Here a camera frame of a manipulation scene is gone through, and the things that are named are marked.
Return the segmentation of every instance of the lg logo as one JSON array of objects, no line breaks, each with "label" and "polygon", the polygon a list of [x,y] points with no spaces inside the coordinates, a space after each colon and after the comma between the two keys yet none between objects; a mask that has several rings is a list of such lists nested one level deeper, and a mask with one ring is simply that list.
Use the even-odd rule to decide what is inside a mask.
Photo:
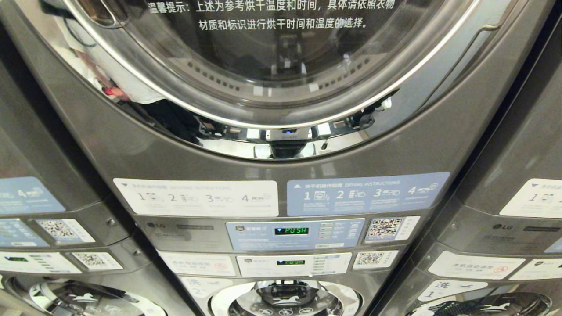
[{"label": "lg logo", "polygon": [[150,223],[150,222],[146,223],[146,226],[151,227],[151,228],[154,228],[154,227],[165,228],[166,227],[166,225],[164,225],[164,224],[155,224],[155,223]]},{"label": "lg logo", "polygon": [[492,226],[493,229],[513,229],[512,225],[495,224]]}]

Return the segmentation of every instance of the instruction label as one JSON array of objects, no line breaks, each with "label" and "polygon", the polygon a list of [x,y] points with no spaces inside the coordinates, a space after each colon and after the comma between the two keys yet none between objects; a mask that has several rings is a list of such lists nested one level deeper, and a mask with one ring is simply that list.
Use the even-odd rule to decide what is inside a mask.
[{"label": "instruction label", "polygon": [[418,296],[418,300],[429,302],[455,294],[480,290],[488,286],[486,282],[458,281],[440,279],[433,281],[423,293]]},{"label": "instruction label", "polygon": [[142,180],[113,182],[133,211],[143,215],[275,217],[277,182]]},{"label": "instruction label", "polygon": [[182,283],[193,297],[204,299],[218,290],[234,284],[231,279],[181,277]]},{"label": "instruction label", "polygon": [[562,218],[562,180],[527,181],[500,211],[500,215]]},{"label": "instruction label", "polygon": [[75,219],[38,219],[36,222],[56,241],[67,243],[96,242],[94,237]]},{"label": "instruction label", "polygon": [[353,270],[389,268],[398,255],[398,250],[364,251],[357,254]]},{"label": "instruction label", "polygon": [[385,213],[430,207],[448,172],[389,177],[290,180],[289,216]]},{"label": "instruction label", "polygon": [[0,179],[0,215],[64,212],[36,177]]},{"label": "instruction label", "polygon": [[123,269],[123,266],[107,252],[73,252],[72,255],[90,271]]},{"label": "instruction label", "polygon": [[347,272],[351,252],[323,255],[237,256],[243,277],[289,277]]},{"label": "instruction label", "polygon": [[562,278],[562,258],[533,259],[510,280],[542,280]]},{"label": "instruction label", "polygon": [[0,219],[0,247],[47,247],[41,237],[20,219]]},{"label": "instruction label", "polygon": [[189,254],[185,252],[158,252],[166,265],[175,273],[234,277],[234,265],[229,256]]},{"label": "instruction label", "polygon": [[419,216],[374,218],[367,229],[365,243],[407,240],[419,220]]},{"label": "instruction label", "polygon": [[523,258],[465,256],[443,251],[428,271],[441,277],[501,280],[523,262]]},{"label": "instruction label", "polygon": [[58,252],[0,252],[0,270],[23,273],[82,273]]}]

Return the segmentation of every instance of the washing machine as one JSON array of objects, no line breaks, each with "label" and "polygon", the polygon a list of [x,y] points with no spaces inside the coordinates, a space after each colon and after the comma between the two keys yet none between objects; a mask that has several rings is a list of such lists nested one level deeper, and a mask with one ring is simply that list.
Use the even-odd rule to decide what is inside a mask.
[{"label": "washing machine", "polygon": [[365,314],[554,1],[3,1],[205,315]]},{"label": "washing machine", "polygon": [[373,315],[560,315],[561,19],[557,3],[509,111]]},{"label": "washing machine", "polygon": [[0,29],[0,288],[47,315],[193,315]]}]

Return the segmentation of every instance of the qr code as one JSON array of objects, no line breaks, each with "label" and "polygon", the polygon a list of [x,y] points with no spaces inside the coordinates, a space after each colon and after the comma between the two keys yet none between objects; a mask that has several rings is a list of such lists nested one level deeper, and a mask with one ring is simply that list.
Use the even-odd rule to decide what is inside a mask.
[{"label": "qr code", "polygon": [[401,218],[374,219],[367,233],[368,237],[394,237],[402,224]]},{"label": "qr code", "polygon": [[43,220],[39,222],[39,225],[43,227],[51,236],[54,238],[76,238],[76,234],[62,221],[57,220]]},{"label": "qr code", "polygon": [[360,252],[357,255],[355,265],[378,265],[384,257],[384,252]]},{"label": "qr code", "polygon": [[73,254],[78,258],[78,260],[82,261],[84,265],[87,267],[96,267],[100,265],[107,265],[107,262],[103,260],[103,258],[98,254],[93,253],[86,253],[86,252],[75,252]]}]

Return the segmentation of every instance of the digital display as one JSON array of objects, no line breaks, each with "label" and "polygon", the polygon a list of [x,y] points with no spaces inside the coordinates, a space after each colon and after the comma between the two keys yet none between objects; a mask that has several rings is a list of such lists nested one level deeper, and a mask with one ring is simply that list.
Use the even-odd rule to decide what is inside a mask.
[{"label": "digital display", "polygon": [[277,265],[297,265],[304,263],[304,260],[277,260]]},{"label": "digital display", "polygon": [[28,260],[26,258],[20,258],[20,257],[4,257],[6,259],[8,259],[9,261],[24,261],[24,262],[28,262]]},{"label": "digital display", "polygon": [[276,235],[306,235],[308,233],[308,227],[275,228]]}]

